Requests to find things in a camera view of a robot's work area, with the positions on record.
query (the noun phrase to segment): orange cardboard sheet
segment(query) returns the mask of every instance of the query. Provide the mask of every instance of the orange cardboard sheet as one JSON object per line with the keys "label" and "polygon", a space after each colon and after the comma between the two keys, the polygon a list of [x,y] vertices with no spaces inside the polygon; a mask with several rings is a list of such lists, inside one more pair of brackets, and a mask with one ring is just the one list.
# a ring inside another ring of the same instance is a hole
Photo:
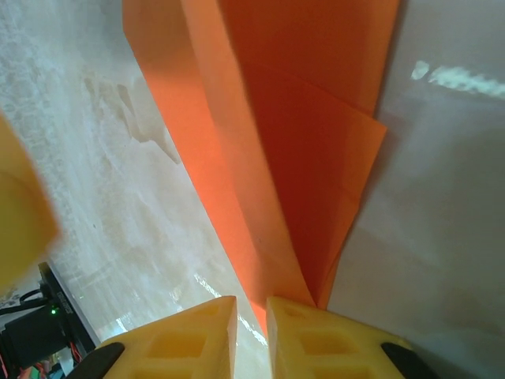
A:
{"label": "orange cardboard sheet", "polygon": [[123,0],[151,93],[265,330],[326,307],[385,128],[398,0]]}

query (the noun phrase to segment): blurry yellow object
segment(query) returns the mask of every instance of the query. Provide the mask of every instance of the blurry yellow object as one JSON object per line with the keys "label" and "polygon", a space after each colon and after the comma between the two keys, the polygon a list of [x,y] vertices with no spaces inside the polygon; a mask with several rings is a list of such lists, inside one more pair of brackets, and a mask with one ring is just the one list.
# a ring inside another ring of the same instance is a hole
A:
{"label": "blurry yellow object", "polygon": [[57,233],[30,159],[0,114],[0,292],[39,259]]}

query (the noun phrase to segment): gray floor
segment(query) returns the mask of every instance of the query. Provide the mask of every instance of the gray floor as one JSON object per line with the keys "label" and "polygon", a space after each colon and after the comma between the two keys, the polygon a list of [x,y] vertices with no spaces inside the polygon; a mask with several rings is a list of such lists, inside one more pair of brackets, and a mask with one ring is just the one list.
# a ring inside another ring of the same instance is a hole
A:
{"label": "gray floor", "polygon": [[[265,340],[120,7],[0,0],[0,108],[61,218],[52,259],[101,339],[237,295],[236,377],[266,378]],[[448,377],[505,376],[504,14],[497,0],[404,1],[378,113],[389,133],[329,307],[407,337]]]}

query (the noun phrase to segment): red wire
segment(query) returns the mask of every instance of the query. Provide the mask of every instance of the red wire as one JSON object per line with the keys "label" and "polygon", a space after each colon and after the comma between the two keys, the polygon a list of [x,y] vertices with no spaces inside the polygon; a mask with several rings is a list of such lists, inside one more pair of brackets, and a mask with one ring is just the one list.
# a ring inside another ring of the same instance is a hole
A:
{"label": "red wire", "polygon": [[73,342],[70,343],[70,350],[72,351],[72,355],[74,356],[74,358],[77,359],[78,362],[82,361],[82,357],[80,356],[80,353]]}
{"label": "red wire", "polygon": [[2,364],[2,370],[3,370],[3,373],[5,374],[5,376],[7,377],[7,368],[6,368],[6,364],[3,362],[3,358],[2,358],[2,355],[0,354],[0,363]]}

